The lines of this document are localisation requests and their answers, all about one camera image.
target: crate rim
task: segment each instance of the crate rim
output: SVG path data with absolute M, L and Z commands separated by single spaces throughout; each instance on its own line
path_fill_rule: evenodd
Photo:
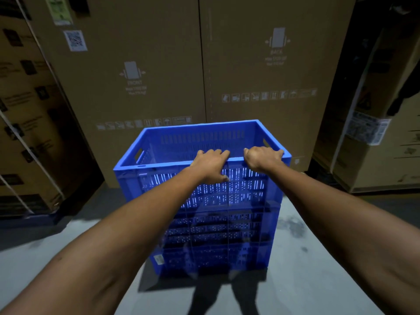
M 258 119 L 253 120 L 247 120 L 247 121 L 227 121 L 227 122 L 203 122 L 200 124 L 190 124 L 190 125 L 176 125 L 176 126 L 160 126 L 160 127 L 147 127 L 144 128 L 139 136 L 134 140 L 134 142 L 131 144 L 131 146 L 127 149 L 127 151 L 124 153 L 123 157 L 120 158 L 118 163 L 114 167 L 114 171 L 120 171 L 120 170 L 136 170 L 136 169 L 149 169 L 149 168 L 165 168 L 165 167 L 172 167 L 172 166 L 190 166 L 192 164 L 192 160 L 187 161 L 176 161 L 176 162 L 170 162 L 170 163 L 153 163 L 153 164 L 135 164 L 131 166 L 123 166 L 123 161 L 129 156 L 129 154 L 132 152 L 132 150 L 136 147 L 136 145 L 140 142 L 140 140 L 143 138 L 143 136 L 148 131 L 155 131 L 159 130 L 161 128 L 173 128 L 173 127 L 201 127 L 201 126 L 207 126 L 207 125 L 218 125 L 218 124 L 232 124 L 232 123 L 256 123 L 260 128 L 267 134 L 267 136 L 273 141 L 273 143 L 276 145 L 276 147 L 279 148 L 279 150 L 283 150 L 283 156 L 284 158 L 291 158 L 291 154 L 287 151 L 286 148 L 283 147 L 281 143 L 278 142 L 278 140 L 270 133 L 270 131 L 267 130 L 267 128 L 263 125 L 261 121 Z M 238 163 L 239 161 L 244 162 L 244 157 L 232 157 L 228 158 L 227 164 L 229 163 Z

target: forearm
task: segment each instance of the forearm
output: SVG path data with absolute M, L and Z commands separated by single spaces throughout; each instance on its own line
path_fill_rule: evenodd
M 59 252 L 5 314 L 26 305 L 32 314 L 113 313 L 200 180 L 188 167 L 113 212 Z
M 420 300 L 417 228 L 283 164 L 269 175 L 329 252 L 358 280 L 400 312 L 415 309 Z

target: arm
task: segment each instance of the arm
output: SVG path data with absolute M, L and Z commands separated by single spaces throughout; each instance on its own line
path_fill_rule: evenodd
M 190 167 L 130 201 L 61 250 L 1 315 L 113 314 L 181 205 L 220 174 L 229 152 L 201 150 Z
M 331 255 L 384 312 L 420 312 L 420 230 L 281 162 L 283 151 L 244 150 L 249 167 L 289 197 Z

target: stacked crate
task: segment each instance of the stacked crate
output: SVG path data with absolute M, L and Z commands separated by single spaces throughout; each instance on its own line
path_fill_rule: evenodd
M 251 171 L 244 148 L 270 146 L 291 155 L 260 121 L 239 121 L 144 129 L 114 168 L 127 201 L 172 178 L 197 151 L 230 150 L 222 174 L 229 182 L 199 185 L 181 206 L 151 255 L 159 275 L 225 273 L 266 268 L 282 191 Z

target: tall cardboard box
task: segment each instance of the tall cardboard box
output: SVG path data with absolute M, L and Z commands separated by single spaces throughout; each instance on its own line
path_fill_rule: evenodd
M 113 167 L 144 127 L 206 121 L 198 0 L 69 1 L 24 0 L 107 184 L 118 187 Z
M 389 25 L 355 109 L 353 96 L 329 101 L 314 150 L 349 192 L 420 187 L 420 24 L 408 14 Z
M 259 119 L 307 170 L 355 0 L 199 0 L 208 122 Z
M 18 5 L 0 14 L 0 215 L 50 213 L 92 159 Z

